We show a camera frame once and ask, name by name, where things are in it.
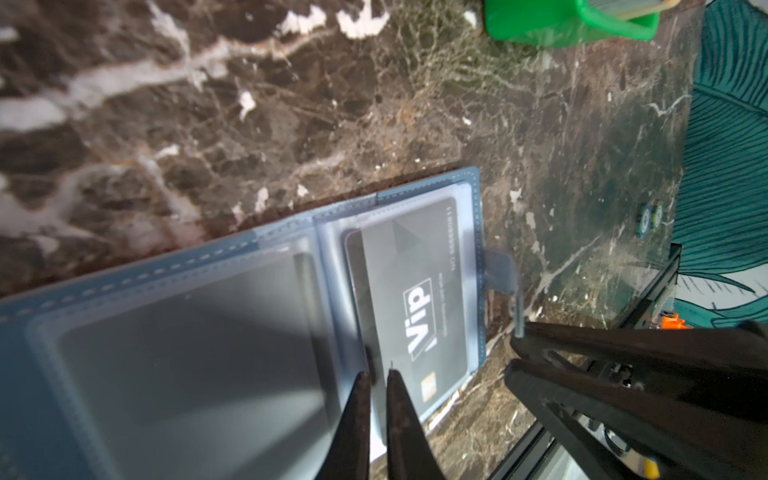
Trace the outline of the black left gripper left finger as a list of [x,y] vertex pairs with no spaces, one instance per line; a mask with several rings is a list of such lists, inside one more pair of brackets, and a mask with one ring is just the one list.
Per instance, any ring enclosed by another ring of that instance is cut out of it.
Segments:
[[326,458],[316,475],[322,479],[367,480],[370,463],[371,380],[360,372],[342,412]]

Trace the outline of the green plastic card tray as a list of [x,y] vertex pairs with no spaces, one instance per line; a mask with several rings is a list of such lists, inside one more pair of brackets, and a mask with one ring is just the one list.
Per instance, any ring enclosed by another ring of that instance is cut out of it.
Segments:
[[486,0],[491,38],[538,47],[566,48],[609,38],[650,41],[660,15],[621,20],[578,0]]

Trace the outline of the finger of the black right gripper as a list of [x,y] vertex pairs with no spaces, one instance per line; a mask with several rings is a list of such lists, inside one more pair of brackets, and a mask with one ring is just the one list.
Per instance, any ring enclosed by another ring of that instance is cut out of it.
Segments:
[[592,479],[635,475],[574,418],[576,412],[670,462],[665,479],[767,476],[764,424],[521,359],[508,365],[505,384]]
[[510,340],[523,359],[565,365],[559,351],[605,362],[703,378],[767,382],[767,335],[754,323],[730,329],[593,329],[530,323]]

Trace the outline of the blue leather card holder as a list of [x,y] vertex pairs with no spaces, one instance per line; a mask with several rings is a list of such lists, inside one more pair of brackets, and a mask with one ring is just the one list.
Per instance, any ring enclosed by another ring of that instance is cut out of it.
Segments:
[[449,196],[472,364],[432,415],[485,362],[486,294],[522,297],[513,257],[484,245],[474,167],[3,300],[2,477],[313,479],[360,372],[370,465],[387,435],[343,240]]

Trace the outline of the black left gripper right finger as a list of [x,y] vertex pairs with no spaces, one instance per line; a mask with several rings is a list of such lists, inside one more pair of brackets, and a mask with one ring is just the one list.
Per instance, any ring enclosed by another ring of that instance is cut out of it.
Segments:
[[390,369],[386,388],[389,479],[445,479],[416,415],[399,371]]

